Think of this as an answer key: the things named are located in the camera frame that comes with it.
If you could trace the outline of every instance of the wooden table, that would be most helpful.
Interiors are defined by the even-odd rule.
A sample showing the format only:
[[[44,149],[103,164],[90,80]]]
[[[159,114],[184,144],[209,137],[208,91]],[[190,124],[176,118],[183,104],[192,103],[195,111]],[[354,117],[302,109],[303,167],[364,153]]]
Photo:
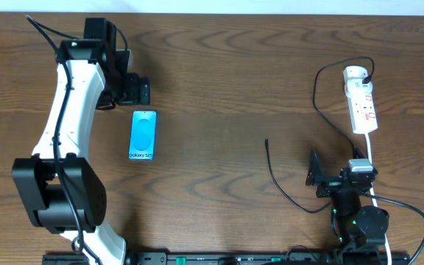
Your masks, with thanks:
[[[360,55],[376,63],[375,192],[424,211],[424,18],[33,14],[79,36],[85,16],[106,16],[121,28],[134,70],[151,79],[151,106],[96,112],[90,146],[91,165],[107,189],[107,217],[136,250],[338,244],[329,210],[303,213],[273,185],[264,139],[283,188],[306,207],[326,203],[304,186],[309,152],[317,148],[326,172],[337,174],[350,148],[312,108],[314,76],[326,64]],[[45,127],[55,67],[50,46],[24,14],[0,13],[0,264],[40,264],[46,252],[70,250],[65,239],[31,226],[11,178],[14,158],[28,158]],[[351,133],[343,68],[321,75],[317,104]],[[132,112],[139,109],[158,111],[150,163],[127,157]],[[350,136],[365,149],[364,136]],[[413,254],[422,218],[381,207],[390,213],[392,249]],[[424,264],[424,251],[417,263]]]

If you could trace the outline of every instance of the power adapter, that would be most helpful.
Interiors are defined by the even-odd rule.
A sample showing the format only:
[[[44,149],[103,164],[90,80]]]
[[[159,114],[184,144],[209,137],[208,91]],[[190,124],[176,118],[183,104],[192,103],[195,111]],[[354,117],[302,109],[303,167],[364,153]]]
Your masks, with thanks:
[[[348,66],[343,71],[343,76],[353,133],[367,134],[376,130],[378,127],[372,100],[371,76],[361,66]]]

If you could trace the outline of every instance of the wire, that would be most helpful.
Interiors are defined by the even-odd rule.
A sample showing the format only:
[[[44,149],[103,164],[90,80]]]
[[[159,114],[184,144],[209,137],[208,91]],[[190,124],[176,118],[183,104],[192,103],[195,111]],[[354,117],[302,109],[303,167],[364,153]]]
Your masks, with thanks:
[[[318,261],[318,258],[315,257],[315,255],[312,253],[312,251],[310,251],[310,249],[304,245],[296,245],[293,246],[287,253],[286,253],[286,261],[288,261],[291,257],[290,254],[292,253],[292,250],[294,250],[296,247],[301,247],[301,248],[305,248],[305,250],[307,250],[307,252],[310,253],[310,255],[312,256],[312,258],[314,258],[315,261]]]
[[[276,187],[278,188],[278,190],[283,194],[283,196],[285,198],[287,198],[290,202],[292,202],[292,204],[294,204],[297,208],[299,208],[299,210],[305,211],[306,213],[319,213],[320,211],[323,211],[325,208],[327,208],[328,206],[330,206],[331,202],[323,205],[319,209],[308,210],[308,209],[305,209],[304,207],[300,206],[291,197],[289,197],[289,195],[287,195],[287,193],[279,186],[278,182],[276,181],[276,179],[274,177],[274,174],[272,173],[271,159],[269,158],[269,140],[268,140],[268,138],[266,138],[266,140],[264,141],[264,146],[266,147],[266,156],[268,158],[268,167],[269,167],[269,173],[271,174],[272,182],[276,185]]]
[[[372,164],[372,151],[371,151],[371,141],[369,138],[369,133],[368,132],[365,133],[364,137],[366,138],[367,159],[369,160],[369,163]],[[373,187],[369,189],[369,192],[372,196],[375,196]],[[372,205],[374,205],[375,207],[379,207],[376,199],[372,198],[371,200],[372,200]],[[385,248],[386,248],[386,255],[387,255],[387,265],[392,265],[392,253],[390,251],[389,240],[387,239],[387,234],[385,234],[384,236],[386,238]]]
[[[341,131],[335,124],[333,124],[331,121],[329,121],[328,119],[327,119],[327,117],[325,117],[325,115],[323,115],[323,113],[318,109],[318,107],[317,107],[317,105],[315,104],[315,98],[316,98],[316,92],[317,92],[317,80],[318,80],[318,76],[320,75],[320,73],[323,71],[323,70],[325,70],[325,69],[327,69],[327,68],[330,68],[330,67],[332,67],[332,66],[337,66],[337,65],[339,65],[339,64],[342,64],[342,63],[346,63],[346,62],[348,62],[348,61],[351,61],[351,60],[370,60],[371,61],[371,63],[372,63],[372,70],[371,70],[371,75],[369,75],[368,77],[366,77],[366,78],[364,78],[364,80],[363,80],[363,83],[364,84],[367,84],[370,80],[371,80],[371,78],[372,78],[372,75],[374,74],[374,60],[371,58],[371,57],[367,57],[367,56],[361,56],[361,57],[353,57],[353,58],[349,58],[349,59],[346,59],[346,60],[341,60],[341,61],[339,61],[339,62],[336,62],[336,63],[331,63],[331,64],[329,64],[329,65],[327,65],[327,66],[323,66],[320,70],[318,70],[318,72],[317,72],[317,75],[315,76],[315,81],[314,81],[314,93],[313,93],[313,96],[312,96],[312,102],[313,102],[313,104],[314,104],[314,109],[315,109],[315,111],[333,128],[333,129],[335,129],[335,131],[337,131],[341,136],[343,136],[349,143],[350,143],[350,145],[351,145],[351,152],[353,153],[353,156],[355,155],[355,147],[354,147],[354,143],[353,143],[353,141],[351,141],[351,139],[349,138],[349,136],[348,135],[346,135],[343,131]]]
[[[39,33],[42,34],[42,36],[49,42],[50,46],[52,46],[55,53],[57,53],[58,48],[55,46],[52,39],[41,29],[41,27],[39,26],[39,23],[36,22],[34,19],[32,19],[29,15],[26,15],[26,18],[37,29],[37,31],[39,31]],[[66,105],[68,104],[68,98],[70,97],[70,91],[72,89],[72,87],[71,87],[71,75],[70,75],[70,71],[68,70],[68,66],[66,65],[66,62],[63,62],[62,65],[63,65],[63,69],[65,70],[65,74],[66,74],[66,87],[65,87],[66,92],[65,92],[65,96],[63,97],[63,102],[62,102],[62,105],[61,105],[61,108],[60,108],[60,113],[58,114],[57,123],[55,125],[54,136],[53,136],[53,139],[52,139],[52,141],[53,141],[53,157],[54,157],[55,170],[56,170],[58,178],[60,180],[60,184],[62,186],[62,190],[63,190],[63,193],[65,194],[66,200],[68,201],[68,204],[70,205],[70,209],[71,209],[71,212],[73,213],[74,220],[76,222],[77,230],[78,230],[78,237],[75,238],[72,241],[71,248],[73,249],[73,251],[76,254],[80,254],[82,252],[84,246],[85,246],[80,216],[78,215],[77,208],[73,203],[73,198],[71,197],[68,186],[66,185],[66,180],[65,180],[65,175],[64,175],[65,172],[63,171],[63,169],[60,166],[60,159],[58,157],[58,152],[60,151],[58,149],[58,145],[60,144],[60,139],[59,139],[60,128],[61,128],[61,125],[62,125],[63,116],[65,114]],[[75,242],[77,242],[78,245],[79,245],[78,249],[76,248]]]
[[[41,23],[38,23],[37,21],[35,21],[35,23],[37,23],[37,25],[38,25],[39,27],[41,27],[41,28],[43,28],[43,29],[46,29],[46,30],[48,30],[48,31],[50,31],[50,32],[52,32],[52,33],[54,33],[54,34],[56,34],[56,35],[60,35],[60,36],[62,36],[62,37],[70,38],[70,39],[78,39],[78,37],[74,37],[74,36],[71,36],[71,35],[68,35],[68,34],[65,34],[65,33],[59,32],[59,31],[57,31],[57,30],[55,30],[55,29],[51,29],[51,28],[49,28],[49,27],[47,27],[47,26],[45,26],[45,25],[43,25],[43,24],[41,24]]]
[[[395,204],[395,205],[398,205],[398,206],[401,206],[401,207],[404,207],[404,208],[408,208],[408,209],[410,209],[410,210],[418,213],[419,215],[421,215],[421,217],[423,217],[423,219],[424,219],[424,213],[421,210],[419,210],[418,208],[415,208],[415,207],[413,207],[411,205],[408,205],[408,204],[403,203],[403,202],[396,201],[394,199],[387,199],[387,198],[380,197],[380,196],[369,195],[369,194],[366,194],[366,193],[364,193],[362,191],[359,191],[357,188],[354,188],[352,186],[351,186],[351,188],[356,193],[358,193],[360,196],[368,197],[368,198],[371,198],[371,199],[378,199],[378,200],[381,200],[383,202],[388,202],[388,203],[392,203],[392,204]],[[423,236],[423,240],[421,241],[420,246],[418,247],[417,251],[411,257],[410,262],[408,263],[408,265],[411,265],[411,264],[414,263],[414,261],[417,259],[418,255],[423,250],[423,248],[424,248],[424,236]]]
[[[122,40],[124,41],[125,51],[127,51],[127,49],[128,49],[128,46],[127,46],[127,39],[125,38],[124,33],[121,31],[121,29],[117,29],[117,31],[118,31],[118,32],[119,32],[119,34],[121,35]]]
[[[55,45],[53,40],[40,28],[40,26],[38,25],[38,22],[32,19],[30,15],[26,15],[26,18],[34,26],[34,28],[36,28],[36,30],[38,30],[39,33],[42,34],[42,36],[49,42],[50,46],[53,48],[55,53],[57,53],[58,52],[57,46]]]
[[[93,250],[91,250],[91,248],[89,248],[87,244],[85,244],[85,250],[91,257],[93,257],[96,265],[102,265],[101,259],[96,254],[94,254]]]

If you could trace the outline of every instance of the plug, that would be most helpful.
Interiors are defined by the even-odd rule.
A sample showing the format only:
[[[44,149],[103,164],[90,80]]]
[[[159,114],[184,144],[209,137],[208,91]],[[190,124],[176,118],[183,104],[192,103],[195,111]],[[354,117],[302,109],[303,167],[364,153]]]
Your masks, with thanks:
[[[366,134],[376,130],[378,125],[372,100],[371,76],[361,66],[348,66],[343,71],[343,77],[353,133]]]

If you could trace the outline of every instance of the blue phone screen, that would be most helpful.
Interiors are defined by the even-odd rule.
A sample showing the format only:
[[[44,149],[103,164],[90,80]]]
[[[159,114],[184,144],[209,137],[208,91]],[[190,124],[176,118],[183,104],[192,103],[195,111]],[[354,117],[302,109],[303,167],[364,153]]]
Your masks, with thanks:
[[[133,112],[130,133],[130,160],[151,160],[155,151],[156,111]]]

